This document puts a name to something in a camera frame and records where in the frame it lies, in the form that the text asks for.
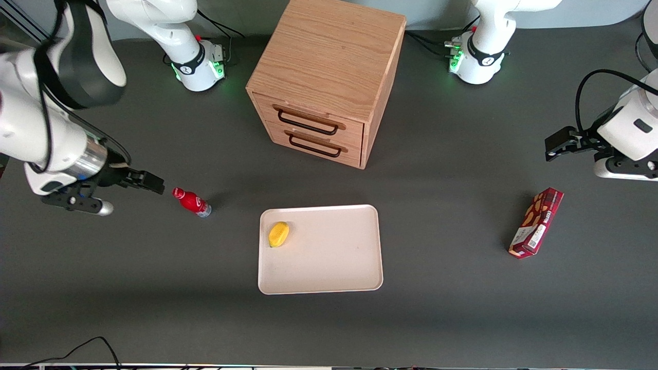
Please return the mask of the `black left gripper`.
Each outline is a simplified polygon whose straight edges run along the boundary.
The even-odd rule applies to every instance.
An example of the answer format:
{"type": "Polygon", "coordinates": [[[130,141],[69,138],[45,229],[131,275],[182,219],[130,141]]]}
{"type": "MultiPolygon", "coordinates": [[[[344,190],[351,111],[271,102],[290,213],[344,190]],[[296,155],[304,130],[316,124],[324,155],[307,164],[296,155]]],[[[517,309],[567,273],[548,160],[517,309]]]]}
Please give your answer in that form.
{"type": "Polygon", "coordinates": [[[551,162],[565,154],[578,154],[595,151],[599,156],[615,155],[614,147],[604,139],[598,129],[602,124],[592,124],[585,129],[579,126],[579,134],[573,126],[559,129],[545,139],[545,161],[551,162]]]}

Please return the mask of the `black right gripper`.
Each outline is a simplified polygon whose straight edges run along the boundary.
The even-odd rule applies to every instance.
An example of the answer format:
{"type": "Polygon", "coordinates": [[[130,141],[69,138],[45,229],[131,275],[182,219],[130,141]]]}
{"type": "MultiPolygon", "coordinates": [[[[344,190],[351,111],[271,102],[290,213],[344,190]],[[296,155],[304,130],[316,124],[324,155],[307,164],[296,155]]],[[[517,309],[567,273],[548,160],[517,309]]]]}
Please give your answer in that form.
{"type": "Polygon", "coordinates": [[[103,168],[96,175],[96,185],[102,188],[132,187],[163,194],[163,179],[148,171],[129,170],[130,166],[121,154],[108,154],[103,168]]]}

